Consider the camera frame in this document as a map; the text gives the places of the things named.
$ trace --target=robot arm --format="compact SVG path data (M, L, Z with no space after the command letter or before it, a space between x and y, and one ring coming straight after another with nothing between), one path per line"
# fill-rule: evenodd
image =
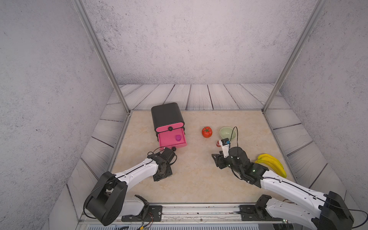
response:
M116 174L105 172L97 181L84 202L88 209L104 226L111 224L118 216L134 215L143 219L147 216L149 203L140 196L126 199L125 194L133 186L153 176L154 181L172 175L171 160L175 153L165 148L162 153L147 156L136 166Z
M212 158L220 169L229 167L247 183L273 191L295 203L262 195L255 204L256 215L261 220L268 216L282 218L313 230L348 230L353 226L354 218L346 210L341 196L334 192L324 194L287 180L263 165L250 162L240 147L230 148L228 157L220 151L220 154L212 154Z

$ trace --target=red tomato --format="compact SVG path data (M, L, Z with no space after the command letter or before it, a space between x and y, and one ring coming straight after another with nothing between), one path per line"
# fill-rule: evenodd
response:
M205 137L205 138L209 138L212 136L212 129L210 127L204 127L202 129L202 135Z

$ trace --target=green bowl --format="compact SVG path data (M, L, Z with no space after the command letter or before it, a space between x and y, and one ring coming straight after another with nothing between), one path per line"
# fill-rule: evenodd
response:
M222 137L222 139L229 138L229 140L230 140L232 131L233 131L233 128L223 127L223 128L220 129L220 136ZM237 135L236 129L234 129L233 137L232 137L231 141L236 138L236 135Z

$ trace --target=concrete wall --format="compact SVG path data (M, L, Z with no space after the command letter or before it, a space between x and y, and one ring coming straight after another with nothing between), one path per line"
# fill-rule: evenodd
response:
M119 84L273 83L316 0L83 0Z
M281 93L368 210L368 4L330 0Z
M70 0L0 2L0 229L40 229L112 92Z

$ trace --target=bunch of bananas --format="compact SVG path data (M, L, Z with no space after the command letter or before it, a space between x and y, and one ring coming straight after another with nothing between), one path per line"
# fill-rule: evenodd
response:
M286 172L284 170L284 166L277 160L275 157L269 154L261 154L258 156L258 159L254 162L257 164L263 163L272 168L278 175L286 178Z

